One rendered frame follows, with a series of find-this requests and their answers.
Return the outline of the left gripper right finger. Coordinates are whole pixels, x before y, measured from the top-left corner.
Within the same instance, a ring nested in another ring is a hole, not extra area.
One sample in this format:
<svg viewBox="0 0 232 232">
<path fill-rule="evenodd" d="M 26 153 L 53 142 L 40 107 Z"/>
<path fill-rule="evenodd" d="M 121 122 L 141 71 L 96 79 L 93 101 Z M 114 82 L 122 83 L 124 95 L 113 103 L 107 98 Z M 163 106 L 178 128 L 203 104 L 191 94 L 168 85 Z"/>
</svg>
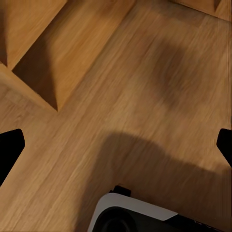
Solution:
<svg viewBox="0 0 232 232">
<path fill-rule="evenodd" d="M 232 130 L 220 129 L 217 138 L 217 147 L 232 167 Z"/>
</svg>

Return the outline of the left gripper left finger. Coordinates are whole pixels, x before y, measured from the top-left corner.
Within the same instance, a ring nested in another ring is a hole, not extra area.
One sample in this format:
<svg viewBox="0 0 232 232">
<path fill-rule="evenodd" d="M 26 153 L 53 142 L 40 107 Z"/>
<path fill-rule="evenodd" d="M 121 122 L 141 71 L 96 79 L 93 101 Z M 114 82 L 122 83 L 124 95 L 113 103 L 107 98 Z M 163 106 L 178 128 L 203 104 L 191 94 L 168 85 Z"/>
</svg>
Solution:
<svg viewBox="0 0 232 232">
<path fill-rule="evenodd" d="M 0 134 L 0 187 L 25 147 L 21 129 Z"/>
</svg>

